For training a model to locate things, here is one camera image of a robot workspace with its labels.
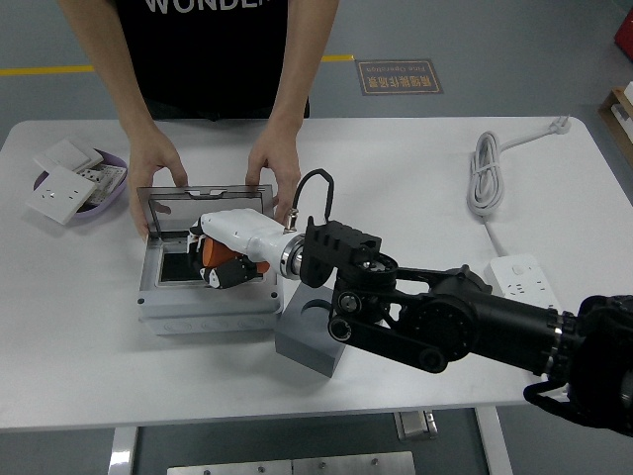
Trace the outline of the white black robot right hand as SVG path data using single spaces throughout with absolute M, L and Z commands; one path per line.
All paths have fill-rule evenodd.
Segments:
M 233 209 L 202 215 L 190 228 L 187 251 L 193 268 L 209 286 L 226 289 L 255 278 L 257 264 L 266 262 L 279 275 L 287 277 L 290 242 L 295 234 L 282 224 L 252 209 Z M 206 244 L 220 244 L 234 253 L 224 263 L 197 260 Z

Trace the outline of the person's right hand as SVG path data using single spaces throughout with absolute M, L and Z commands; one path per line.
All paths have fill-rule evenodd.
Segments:
M 138 189 L 151 187 L 155 173 L 163 168 L 169 171 L 177 187 L 186 187 L 188 176 L 175 146 L 163 133 L 129 136 L 129 141 L 131 147 L 128 172 L 129 208 L 137 233 L 142 239 L 146 239 L 148 223 Z

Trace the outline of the person's left hand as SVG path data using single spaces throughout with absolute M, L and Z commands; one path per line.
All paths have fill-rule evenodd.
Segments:
M 264 168 L 273 172 L 277 183 L 275 220 L 284 223 L 301 178 L 296 141 L 260 137 L 248 157 L 245 184 L 258 185 Z

